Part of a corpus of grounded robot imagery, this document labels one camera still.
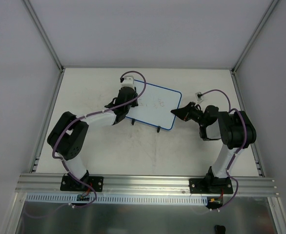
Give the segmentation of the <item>blue framed whiteboard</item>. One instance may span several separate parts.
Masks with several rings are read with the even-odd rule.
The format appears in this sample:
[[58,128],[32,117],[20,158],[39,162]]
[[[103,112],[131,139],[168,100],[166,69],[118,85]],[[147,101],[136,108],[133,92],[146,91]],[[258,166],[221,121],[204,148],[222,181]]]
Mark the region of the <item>blue framed whiteboard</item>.
[[131,108],[128,119],[149,124],[164,130],[171,130],[175,115],[171,110],[179,108],[182,93],[159,85],[134,80],[137,92],[143,94],[137,99],[138,106]]

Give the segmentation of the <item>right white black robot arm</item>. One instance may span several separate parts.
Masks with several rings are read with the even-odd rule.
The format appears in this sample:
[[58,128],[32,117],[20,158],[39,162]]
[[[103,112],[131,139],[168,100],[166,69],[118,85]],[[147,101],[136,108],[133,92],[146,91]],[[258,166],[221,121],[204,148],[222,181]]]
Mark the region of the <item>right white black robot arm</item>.
[[237,156],[256,140],[256,130],[246,112],[232,110],[234,113],[220,111],[214,105],[202,110],[200,105],[190,102],[171,113],[184,122],[192,120],[199,125],[199,135],[204,141],[222,141],[219,155],[204,178],[189,179],[191,194],[233,193],[230,171]]

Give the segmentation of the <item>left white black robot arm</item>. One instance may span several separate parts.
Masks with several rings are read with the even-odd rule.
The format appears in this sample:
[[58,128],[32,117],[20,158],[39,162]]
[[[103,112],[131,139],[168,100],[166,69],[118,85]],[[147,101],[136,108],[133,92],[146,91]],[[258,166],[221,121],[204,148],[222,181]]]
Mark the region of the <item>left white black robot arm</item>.
[[59,155],[66,170],[66,186],[70,191],[89,191],[89,172],[79,155],[87,132],[96,127],[116,125],[125,119],[130,108],[138,106],[136,88],[122,87],[118,96],[104,107],[104,112],[78,118],[64,112],[47,138],[47,143]]

